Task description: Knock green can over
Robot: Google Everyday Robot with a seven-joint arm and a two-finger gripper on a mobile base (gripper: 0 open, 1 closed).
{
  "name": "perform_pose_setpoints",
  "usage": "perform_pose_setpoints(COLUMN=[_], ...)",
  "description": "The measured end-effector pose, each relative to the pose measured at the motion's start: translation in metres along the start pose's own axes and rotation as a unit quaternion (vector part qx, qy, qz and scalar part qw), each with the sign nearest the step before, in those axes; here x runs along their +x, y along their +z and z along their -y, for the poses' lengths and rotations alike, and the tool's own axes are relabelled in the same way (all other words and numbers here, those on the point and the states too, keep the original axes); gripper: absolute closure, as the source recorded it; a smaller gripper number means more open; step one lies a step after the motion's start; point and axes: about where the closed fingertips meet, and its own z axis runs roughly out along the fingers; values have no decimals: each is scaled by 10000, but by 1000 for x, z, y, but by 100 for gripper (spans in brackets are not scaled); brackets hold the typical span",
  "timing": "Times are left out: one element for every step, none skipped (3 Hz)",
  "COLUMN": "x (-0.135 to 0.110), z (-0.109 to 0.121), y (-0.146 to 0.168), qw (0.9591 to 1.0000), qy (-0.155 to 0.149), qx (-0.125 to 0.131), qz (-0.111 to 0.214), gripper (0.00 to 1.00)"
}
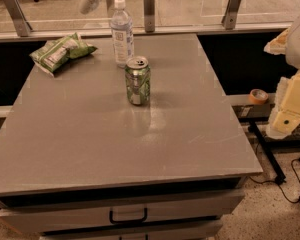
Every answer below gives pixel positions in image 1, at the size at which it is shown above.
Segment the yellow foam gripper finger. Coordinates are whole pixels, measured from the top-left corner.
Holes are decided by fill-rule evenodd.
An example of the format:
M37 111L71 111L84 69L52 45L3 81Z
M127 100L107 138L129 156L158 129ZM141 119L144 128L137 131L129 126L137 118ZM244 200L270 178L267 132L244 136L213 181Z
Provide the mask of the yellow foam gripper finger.
M283 139L300 125L300 70L291 78L280 78L274 102L266 134L272 139Z
M273 55L284 54L286 50L288 33L289 29L281 32L277 37L266 44L266 46L264 47L264 51Z

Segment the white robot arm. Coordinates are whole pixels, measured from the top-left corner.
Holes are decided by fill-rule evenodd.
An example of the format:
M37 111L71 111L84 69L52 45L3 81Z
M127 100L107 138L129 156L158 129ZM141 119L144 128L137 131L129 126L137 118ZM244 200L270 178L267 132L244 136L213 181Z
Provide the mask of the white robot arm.
M264 51L285 56L286 62L297 69L291 77L281 77L266 134L272 139L283 139L300 125L300 15L292 25L272 39Z

